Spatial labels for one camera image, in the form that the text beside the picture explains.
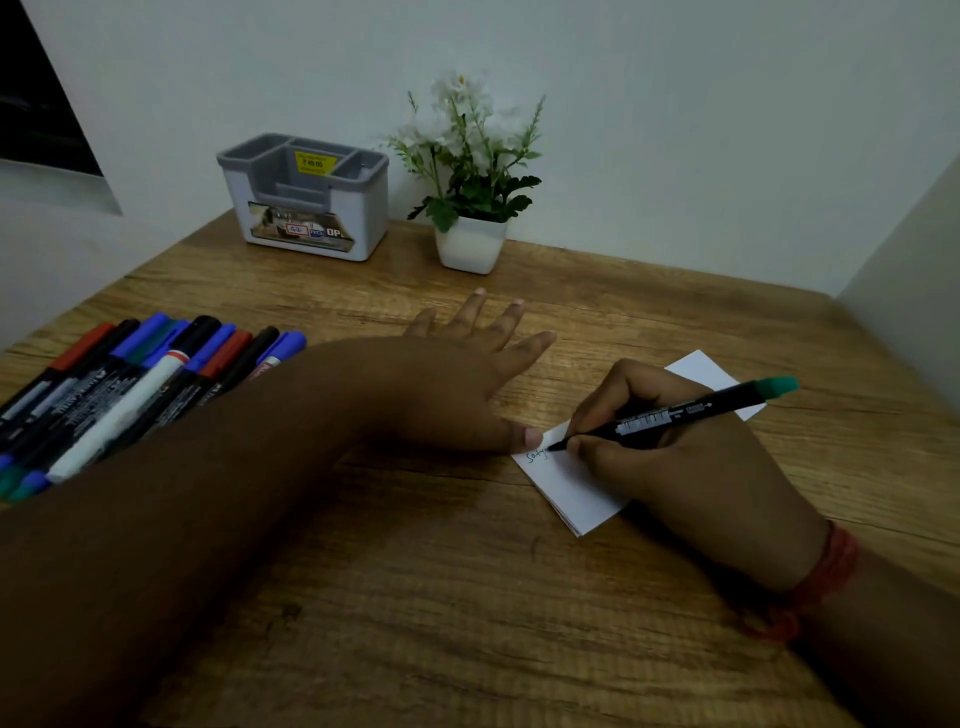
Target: white wall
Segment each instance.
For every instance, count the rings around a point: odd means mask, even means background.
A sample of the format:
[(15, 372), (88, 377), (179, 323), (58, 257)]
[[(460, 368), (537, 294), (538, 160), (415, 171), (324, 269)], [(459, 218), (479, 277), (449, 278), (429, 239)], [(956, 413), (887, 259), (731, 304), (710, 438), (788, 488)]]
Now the white wall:
[(960, 413), (960, 157), (840, 295)]
[(369, 146), (453, 67), (547, 94), (512, 237), (830, 294), (960, 149), (956, 0), (24, 5), (120, 206), (177, 235), (228, 207), (217, 151)]
[(0, 351), (176, 238), (118, 214), (0, 199)]

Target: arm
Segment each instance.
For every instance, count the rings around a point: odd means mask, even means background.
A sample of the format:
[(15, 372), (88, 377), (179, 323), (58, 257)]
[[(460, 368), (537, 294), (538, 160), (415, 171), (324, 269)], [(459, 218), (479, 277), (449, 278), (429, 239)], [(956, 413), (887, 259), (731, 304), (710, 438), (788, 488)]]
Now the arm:
[[(663, 406), (706, 391), (624, 360), (580, 405), (568, 433), (614, 419), (630, 398)], [(800, 583), (824, 550), (827, 521), (735, 414), (669, 430), (652, 450), (583, 436), (568, 451), (709, 559), (773, 593)], [(802, 625), (801, 638), (878, 723), (960, 720), (960, 602), (952, 596), (863, 550), (851, 581)]]
[(488, 400), (552, 343), (509, 349), (514, 304), (473, 330), (307, 350), (0, 517), (0, 723), (106, 725), (263, 536), (368, 435), (523, 451), (540, 435)]

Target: hand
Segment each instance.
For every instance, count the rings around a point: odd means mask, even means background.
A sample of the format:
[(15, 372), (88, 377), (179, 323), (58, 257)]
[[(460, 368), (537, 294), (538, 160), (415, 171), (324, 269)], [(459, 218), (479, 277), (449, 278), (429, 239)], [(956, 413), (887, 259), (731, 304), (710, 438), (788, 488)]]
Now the hand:
[(478, 328), (485, 300), (478, 288), (435, 336), (429, 333), (437, 311), (427, 308), (404, 336), (337, 342), (348, 369), (369, 373), (370, 389), (377, 393), (371, 408), (384, 413), (379, 431), (443, 449), (526, 452), (540, 444), (539, 430), (498, 417), (490, 400), (533, 366), (557, 336), (541, 331), (507, 347), (523, 316), (523, 301)]
[[(631, 398), (660, 407), (707, 392), (682, 376), (623, 359), (577, 408), (567, 434), (615, 419)], [(792, 589), (820, 559), (827, 521), (735, 413), (668, 429), (656, 449), (582, 436), (570, 440), (567, 451), (709, 559), (774, 592)]]

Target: white marker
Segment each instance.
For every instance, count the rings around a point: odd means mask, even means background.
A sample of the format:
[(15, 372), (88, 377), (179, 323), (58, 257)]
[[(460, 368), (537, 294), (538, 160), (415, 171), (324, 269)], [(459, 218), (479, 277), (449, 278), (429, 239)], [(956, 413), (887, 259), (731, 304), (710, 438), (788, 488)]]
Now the white marker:
[(51, 466), (47, 473), (51, 483), (61, 483), (93, 462), (136, 421), (170, 377), (187, 364), (190, 357), (220, 328), (220, 322), (214, 318), (202, 316), (200, 319), (195, 319), (150, 371)]

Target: red marker cap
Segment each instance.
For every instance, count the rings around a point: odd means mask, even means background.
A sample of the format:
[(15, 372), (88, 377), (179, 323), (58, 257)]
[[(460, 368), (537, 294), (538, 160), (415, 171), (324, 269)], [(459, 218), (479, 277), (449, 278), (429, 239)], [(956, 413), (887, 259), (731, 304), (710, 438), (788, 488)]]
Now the red marker cap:
[(62, 353), (49, 369), (56, 369), (58, 372), (66, 372), (70, 367), (80, 361), (86, 353), (97, 345), (104, 336), (116, 328), (116, 324), (100, 324), (81, 336), (72, 347)]
[(224, 342), (224, 345), (210, 357), (210, 360), (206, 362), (206, 366), (199, 372), (200, 376), (205, 376), (208, 379), (217, 378), (252, 340), (253, 334), (249, 331), (244, 331), (240, 328), (237, 329), (230, 338)]

